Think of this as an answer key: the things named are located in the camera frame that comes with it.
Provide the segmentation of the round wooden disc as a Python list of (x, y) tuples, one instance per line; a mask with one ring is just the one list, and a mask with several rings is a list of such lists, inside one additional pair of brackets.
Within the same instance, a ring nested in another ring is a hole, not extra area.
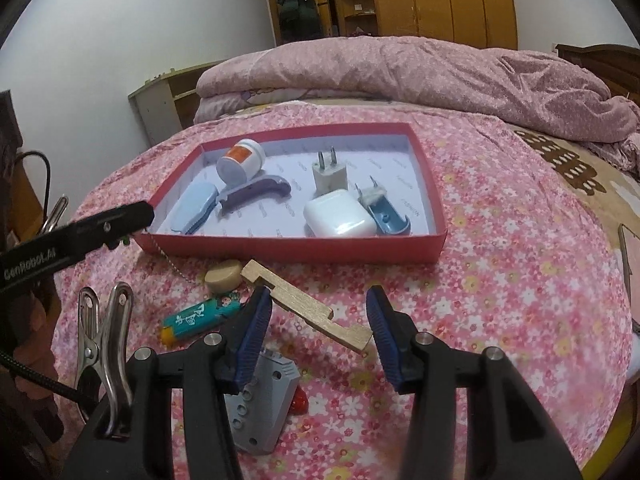
[(242, 263), (224, 260), (212, 266), (204, 275), (204, 283), (213, 295), (224, 295), (242, 284)]

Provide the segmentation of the light blue flat case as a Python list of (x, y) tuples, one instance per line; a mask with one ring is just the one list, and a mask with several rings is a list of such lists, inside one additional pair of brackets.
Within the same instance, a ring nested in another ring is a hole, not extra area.
[(218, 194), (213, 182), (191, 183), (172, 213), (171, 231), (183, 235), (195, 233), (215, 208)]

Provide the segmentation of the wooden notched block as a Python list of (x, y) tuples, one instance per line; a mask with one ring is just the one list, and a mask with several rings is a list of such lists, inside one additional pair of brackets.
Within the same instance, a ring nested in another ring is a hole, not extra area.
[(357, 353), (366, 350), (372, 338), (370, 328), (358, 324), (341, 326), (335, 323), (331, 307), (280, 278), (259, 262), (250, 260), (242, 267), (241, 276), (251, 285), (269, 288), (271, 298), (278, 306), (294, 313), (317, 332)]

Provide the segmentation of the silver metal spring clamp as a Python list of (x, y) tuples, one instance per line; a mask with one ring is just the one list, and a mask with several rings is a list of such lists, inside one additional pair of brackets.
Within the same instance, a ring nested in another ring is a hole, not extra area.
[(77, 403), (80, 416), (88, 420), (106, 401), (106, 415), (99, 422), (99, 435), (121, 437), (128, 431), (134, 396), (126, 375), (126, 344), (134, 306), (131, 287), (117, 283), (108, 297), (105, 313), (90, 287), (80, 290), (77, 300), (78, 341), (75, 387), (87, 399)]

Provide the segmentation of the white plug charger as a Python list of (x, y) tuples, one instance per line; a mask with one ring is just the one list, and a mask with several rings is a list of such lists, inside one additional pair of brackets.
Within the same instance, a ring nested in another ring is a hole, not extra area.
[(311, 170), (317, 196), (348, 189), (346, 165), (337, 160), (335, 148), (330, 148), (328, 156), (320, 151), (317, 160), (311, 165)]

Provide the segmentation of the dark wooden headboard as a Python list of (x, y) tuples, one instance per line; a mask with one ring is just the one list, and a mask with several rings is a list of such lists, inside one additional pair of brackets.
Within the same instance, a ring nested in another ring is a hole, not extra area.
[(640, 50), (618, 44), (575, 47), (557, 44), (560, 58), (602, 79), (613, 96), (624, 96), (639, 104)]

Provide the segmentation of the small red toy piece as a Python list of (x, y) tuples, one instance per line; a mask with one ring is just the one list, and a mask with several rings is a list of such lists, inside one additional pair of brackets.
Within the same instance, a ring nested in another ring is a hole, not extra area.
[(305, 415), (309, 410), (308, 396), (301, 386), (297, 386), (288, 412), (291, 415)]

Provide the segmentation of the white earbuds case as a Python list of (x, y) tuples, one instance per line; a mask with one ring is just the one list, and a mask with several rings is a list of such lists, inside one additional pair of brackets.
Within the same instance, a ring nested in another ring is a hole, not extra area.
[(303, 216), (315, 237), (375, 236), (376, 224), (355, 196), (339, 188), (306, 203)]

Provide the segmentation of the pink phone case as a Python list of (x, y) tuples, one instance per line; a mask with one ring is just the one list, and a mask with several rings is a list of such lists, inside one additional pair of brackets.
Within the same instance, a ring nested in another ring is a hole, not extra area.
[(628, 226), (618, 228), (625, 287), (631, 310), (632, 330), (639, 333), (640, 322), (640, 240)]

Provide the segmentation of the pink crumpled quilt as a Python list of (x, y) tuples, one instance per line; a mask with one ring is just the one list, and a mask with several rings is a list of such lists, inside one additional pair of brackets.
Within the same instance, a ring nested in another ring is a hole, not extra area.
[(639, 107), (555, 55), (423, 37), (335, 37), (230, 58), (196, 84), (195, 122), (296, 99), (386, 100), (492, 115), (639, 168)]

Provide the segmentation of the pink floral bed sheet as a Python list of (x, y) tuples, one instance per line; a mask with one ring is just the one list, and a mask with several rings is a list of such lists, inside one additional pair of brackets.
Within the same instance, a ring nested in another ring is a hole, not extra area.
[[(448, 235), (434, 266), (274, 264), (328, 304), (338, 322), (366, 318), (367, 289), (451, 347), (498, 346), (529, 382), (579, 466), (612, 422), (631, 355), (627, 294), (610, 236), (565, 181), (504, 122), (409, 105), (280, 104), (178, 133), (115, 171), (78, 217), (146, 200), (200, 144), (262, 130), (404, 122), (442, 196)], [(309, 399), (273, 453), (242, 455), (247, 479), (393, 479), (411, 401), (386, 382), (373, 350), (357, 354), (283, 310), (268, 344), (291, 358)]]

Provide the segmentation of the dark hanging jacket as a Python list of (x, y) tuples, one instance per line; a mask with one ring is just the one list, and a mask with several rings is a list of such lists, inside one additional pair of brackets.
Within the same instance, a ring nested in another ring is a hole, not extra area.
[(314, 0), (277, 0), (282, 42), (320, 39), (322, 26)]

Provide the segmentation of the blue white plug adapter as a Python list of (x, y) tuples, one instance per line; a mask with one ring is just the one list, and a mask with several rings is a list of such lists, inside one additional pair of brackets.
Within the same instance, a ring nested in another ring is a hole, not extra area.
[(387, 190), (371, 177), (372, 185), (360, 188), (356, 185), (358, 202), (367, 211), (382, 235), (406, 235), (410, 233), (411, 222), (402, 216), (387, 197)]

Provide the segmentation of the grey plastic building plate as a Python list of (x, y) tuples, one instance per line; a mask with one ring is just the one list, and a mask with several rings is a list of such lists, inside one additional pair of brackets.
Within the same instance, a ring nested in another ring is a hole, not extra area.
[(252, 455), (273, 452), (298, 387), (296, 364), (263, 348), (250, 382), (224, 402), (235, 446)]

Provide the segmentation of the grey wooden side shelf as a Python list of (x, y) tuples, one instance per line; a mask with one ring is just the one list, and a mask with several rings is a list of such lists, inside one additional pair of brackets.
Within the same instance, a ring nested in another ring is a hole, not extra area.
[(128, 96), (140, 117), (149, 144), (154, 146), (193, 125), (201, 98), (196, 85), (219, 62), (208, 62), (166, 73), (145, 81)]

